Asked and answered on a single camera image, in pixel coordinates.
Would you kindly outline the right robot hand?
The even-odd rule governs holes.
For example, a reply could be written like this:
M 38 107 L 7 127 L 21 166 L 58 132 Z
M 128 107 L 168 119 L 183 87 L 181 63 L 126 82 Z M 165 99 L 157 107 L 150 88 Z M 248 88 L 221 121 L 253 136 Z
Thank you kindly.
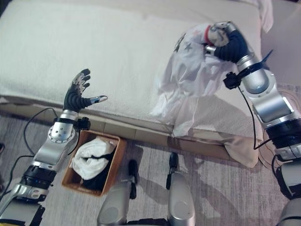
M 228 43 L 218 47 L 206 45 L 205 52 L 221 60 L 238 63 L 251 53 L 243 34 L 232 21 L 217 22 L 213 28 L 220 30 L 228 38 Z

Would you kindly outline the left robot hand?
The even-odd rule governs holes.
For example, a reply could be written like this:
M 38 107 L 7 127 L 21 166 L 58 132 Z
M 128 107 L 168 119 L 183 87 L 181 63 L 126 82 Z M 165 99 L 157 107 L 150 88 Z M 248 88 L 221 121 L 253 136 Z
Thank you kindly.
M 82 96 L 83 92 L 90 86 L 87 82 L 91 78 L 90 70 L 84 69 L 79 72 L 72 80 L 63 103 L 64 110 L 70 110 L 79 113 L 80 110 L 89 107 L 94 104 L 106 101 L 108 97 L 106 95 L 85 98 Z

